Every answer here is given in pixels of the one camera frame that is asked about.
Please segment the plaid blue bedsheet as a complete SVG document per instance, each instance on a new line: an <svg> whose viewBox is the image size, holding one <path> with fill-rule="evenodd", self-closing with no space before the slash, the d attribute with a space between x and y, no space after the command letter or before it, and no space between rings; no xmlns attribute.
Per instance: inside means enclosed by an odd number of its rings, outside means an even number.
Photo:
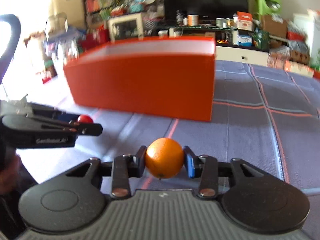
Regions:
<svg viewBox="0 0 320 240"><path fill-rule="evenodd" d="M170 137L219 161L244 159L309 196L319 194L319 81L282 70L219 62L212 120L162 118L77 107L69 95L58 106L90 114L103 126L74 148L51 150L53 174L89 157L109 161Z"/></svg>

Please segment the orange white medicine box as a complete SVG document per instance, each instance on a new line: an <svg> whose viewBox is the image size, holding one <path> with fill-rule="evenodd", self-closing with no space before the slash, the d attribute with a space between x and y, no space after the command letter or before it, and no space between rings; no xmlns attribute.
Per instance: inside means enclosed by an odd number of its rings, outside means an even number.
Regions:
<svg viewBox="0 0 320 240"><path fill-rule="evenodd" d="M253 30L253 17L249 12L237 12L236 27L241 30L252 31Z"/></svg>

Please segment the bookshelf with books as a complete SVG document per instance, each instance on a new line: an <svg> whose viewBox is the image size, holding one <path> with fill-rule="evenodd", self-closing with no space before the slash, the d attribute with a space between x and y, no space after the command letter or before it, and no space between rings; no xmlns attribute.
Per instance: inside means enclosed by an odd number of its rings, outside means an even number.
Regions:
<svg viewBox="0 0 320 240"><path fill-rule="evenodd" d="M84 6L87 27L95 28L108 20L114 0L84 0Z"/></svg>

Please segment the white tv cabinet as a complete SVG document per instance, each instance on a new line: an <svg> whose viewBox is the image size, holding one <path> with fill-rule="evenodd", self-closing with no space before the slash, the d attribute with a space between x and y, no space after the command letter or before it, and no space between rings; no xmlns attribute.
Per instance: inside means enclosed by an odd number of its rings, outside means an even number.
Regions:
<svg viewBox="0 0 320 240"><path fill-rule="evenodd" d="M220 61L241 62L266 67L268 53L251 49L217 46L216 59Z"/></svg>

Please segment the brown cardboard box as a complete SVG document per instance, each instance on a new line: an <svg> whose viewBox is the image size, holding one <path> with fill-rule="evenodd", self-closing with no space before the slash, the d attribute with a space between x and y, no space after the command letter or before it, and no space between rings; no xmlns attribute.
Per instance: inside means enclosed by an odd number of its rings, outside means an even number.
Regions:
<svg viewBox="0 0 320 240"><path fill-rule="evenodd" d="M263 15L261 17L262 29L270 35L286 38L287 21L273 15Z"/></svg>

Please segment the white mini fridge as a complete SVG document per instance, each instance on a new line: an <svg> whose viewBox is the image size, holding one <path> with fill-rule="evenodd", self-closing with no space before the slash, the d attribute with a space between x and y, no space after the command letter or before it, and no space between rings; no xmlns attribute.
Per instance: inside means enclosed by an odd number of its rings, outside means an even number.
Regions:
<svg viewBox="0 0 320 240"><path fill-rule="evenodd" d="M294 24L306 33L306 44L310 50L310 66L319 69L319 14L294 14Z"/></svg>

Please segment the white microwave cabinet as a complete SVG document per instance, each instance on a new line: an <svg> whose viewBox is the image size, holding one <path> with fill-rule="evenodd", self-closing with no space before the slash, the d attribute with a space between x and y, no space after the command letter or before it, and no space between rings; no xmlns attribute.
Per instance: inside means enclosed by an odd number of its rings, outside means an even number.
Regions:
<svg viewBox="0 0 320 240"><path fill-rule="evenodd" d="M142 12L109 18L108 31L112 42L128 38L143 38L144 23Z"/></svg>

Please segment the red tomato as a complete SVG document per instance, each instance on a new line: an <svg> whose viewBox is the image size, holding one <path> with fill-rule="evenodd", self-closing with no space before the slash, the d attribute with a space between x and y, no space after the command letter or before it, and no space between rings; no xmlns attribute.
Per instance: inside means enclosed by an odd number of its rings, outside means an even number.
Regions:
<svg viewBox="0 0 320 240"><path fill-rule="evenodd" d="M92 124L94 121L89 115L79 115L77 122L79 123L86 123L86 124Z"/></svg>

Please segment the orange cardboard box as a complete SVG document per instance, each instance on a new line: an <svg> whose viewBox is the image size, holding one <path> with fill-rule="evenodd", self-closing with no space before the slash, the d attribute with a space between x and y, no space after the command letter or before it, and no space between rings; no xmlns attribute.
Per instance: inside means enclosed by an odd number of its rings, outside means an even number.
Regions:
<svg viewBox="0 0 320 240"><path fill-rule="evenodd" d="M212 37L130 39L91 49L63 71L80 106L210 121L215 52Z"/></svg>

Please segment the large orange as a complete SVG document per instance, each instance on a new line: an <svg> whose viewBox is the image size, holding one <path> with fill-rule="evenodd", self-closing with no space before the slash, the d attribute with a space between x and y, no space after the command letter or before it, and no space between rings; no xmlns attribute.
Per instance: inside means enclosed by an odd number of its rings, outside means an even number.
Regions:
<svg viewBox="0 0 320 240"><path fill-rule="evenodd" d="M176 176L184 164L182 146L170 138L159 138L146 150L145 165L148 171L158 179Z"/></svg>

